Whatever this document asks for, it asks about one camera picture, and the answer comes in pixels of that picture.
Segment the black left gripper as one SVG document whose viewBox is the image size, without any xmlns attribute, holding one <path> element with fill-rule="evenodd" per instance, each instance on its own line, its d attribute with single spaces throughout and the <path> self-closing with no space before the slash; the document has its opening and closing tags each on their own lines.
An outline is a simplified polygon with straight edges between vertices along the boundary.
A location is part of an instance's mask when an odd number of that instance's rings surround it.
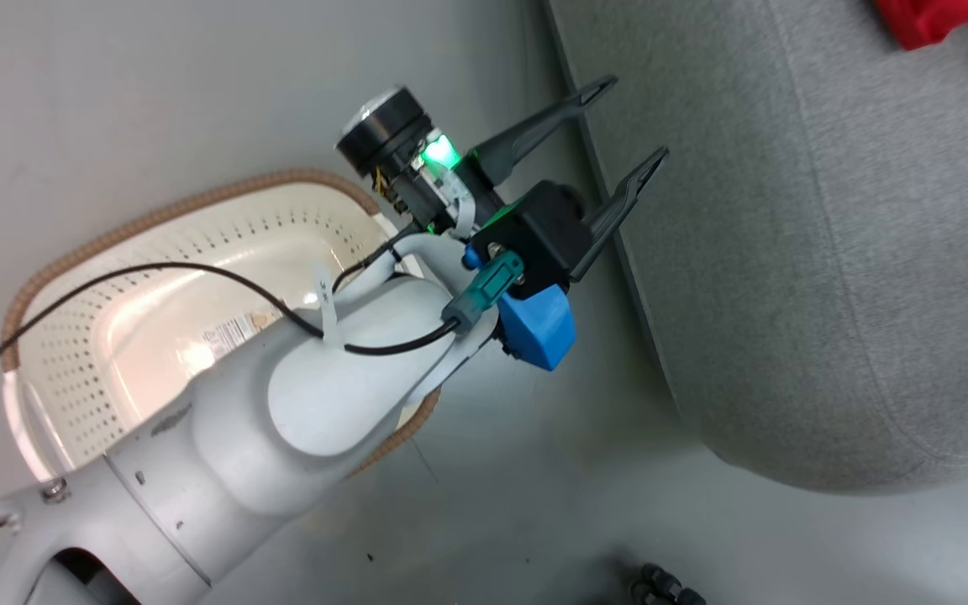
<svg viewBox="0 0 968 605">
<path fill-rule="evenodd" d="M 498 187 L 519 162 L 616 84 L 614 74 L 599 77 L 465 153 L 434 126 L 413 93 L 399 87 L 361 108 L 335 149 L 418 231 L 464 241 L 483 260 L 503 251 L 518 254 L 525 268 L 513 291 L 534 295 L 587 275 L 670 154 L 667 145 L 653 150 L 588 221 L 575 189 L 552 181 L 504 202 Z"/>
</svg>

